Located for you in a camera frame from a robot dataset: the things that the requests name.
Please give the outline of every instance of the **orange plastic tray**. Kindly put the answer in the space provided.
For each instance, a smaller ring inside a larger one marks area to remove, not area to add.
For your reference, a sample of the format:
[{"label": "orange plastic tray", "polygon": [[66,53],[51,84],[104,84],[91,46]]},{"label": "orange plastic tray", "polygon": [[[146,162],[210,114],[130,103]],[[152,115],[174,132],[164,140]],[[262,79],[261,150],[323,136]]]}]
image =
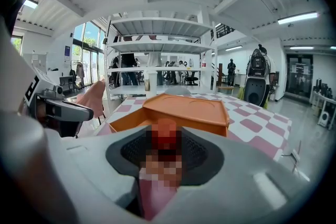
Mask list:
[{"label": "orange plastic tray", "polygon": [[226,136],[229,115],[222,101],[160,94],[147,99],[142,108],[110,123],[120,132],[137,126],[151,125],[158,119],[171,119],[177,126],[191,127]]}]

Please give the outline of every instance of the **checkered tablecloth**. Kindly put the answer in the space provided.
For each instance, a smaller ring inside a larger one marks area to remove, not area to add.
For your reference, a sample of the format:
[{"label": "checkered tablecloth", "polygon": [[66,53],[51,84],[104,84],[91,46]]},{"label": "checkered tablecloth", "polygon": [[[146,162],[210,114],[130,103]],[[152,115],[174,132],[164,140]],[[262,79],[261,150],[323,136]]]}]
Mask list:
[{"label": "checkered tablecloth", "polygon": [[[221,100],[230,117],[228,138],[256,147],[274,160],[278,160],[287,145],[292,121],[223,93],[184,95],[199,99]],[[120,119],[140,108],[146,97],[128,97],[107,119],[107,123]],[[98,135],[110,132],[107,127]]]}]

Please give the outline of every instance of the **ceiling light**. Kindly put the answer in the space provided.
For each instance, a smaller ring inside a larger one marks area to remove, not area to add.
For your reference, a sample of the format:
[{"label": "ceiling light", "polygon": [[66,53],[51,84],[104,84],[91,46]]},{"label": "ceiling light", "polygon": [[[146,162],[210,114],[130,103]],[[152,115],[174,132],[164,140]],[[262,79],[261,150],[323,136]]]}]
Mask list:
[{"label": "ceiling light", "polygon": [[28,7],[31,7],[33,9],[35,9],[38,5],[38,2],[37,1],[34,1],[34,0],[26,0],[24,1],[23,3],[25,6],[28,6]]},{"label": "ceiling light", "polygon": [[242,48],[242,46],[237,46],[237,47],[229,48],[229,49],[226,49],[226,51],[235,50],[235,49],[239,49],[239,48]]},{"label": "ceiling light", "polygon": [[278,19],[278,23],[280,25],[287,24],[291,22],[296,22],[298,20],[306,20],[306,19],[313,19],[317,18],[319,15],[316,12],[310,12],[310,13],[304,13],[304,14],[298,14],[290,17],[286,17],[283,19]]},{"label": "ceiling light", "polygon": [[314,50],[314,47],[290,47],[291,50]]}]

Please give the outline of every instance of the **bottle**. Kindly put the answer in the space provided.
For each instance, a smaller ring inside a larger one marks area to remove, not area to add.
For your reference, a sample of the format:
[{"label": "bottle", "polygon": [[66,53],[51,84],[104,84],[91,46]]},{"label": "bottle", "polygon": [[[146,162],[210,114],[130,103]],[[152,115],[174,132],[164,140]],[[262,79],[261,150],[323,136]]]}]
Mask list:
[{"label": "bottle", "polygon": [[201,62],[201,67],[206,67],[206,61],[205,61],[205,53],[203,53],[203,56],[202,56],[202,62]]}]

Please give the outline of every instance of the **pink chair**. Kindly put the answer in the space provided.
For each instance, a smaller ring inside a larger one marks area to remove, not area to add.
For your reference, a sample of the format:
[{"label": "pink chair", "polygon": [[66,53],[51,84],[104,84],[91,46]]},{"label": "pink chair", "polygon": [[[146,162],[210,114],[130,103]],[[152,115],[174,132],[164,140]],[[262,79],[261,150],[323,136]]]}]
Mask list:
[{"label": "pink chair", "polygon": [[81,104],[91,108],[93,110],[93,116],[98,118],[99,123],[100,116],[104,116],[104,107],[103,107],[103,94],[105,90],[105,81],[97,81],[95,82],[84,94],[77,95],[76,104]]}]

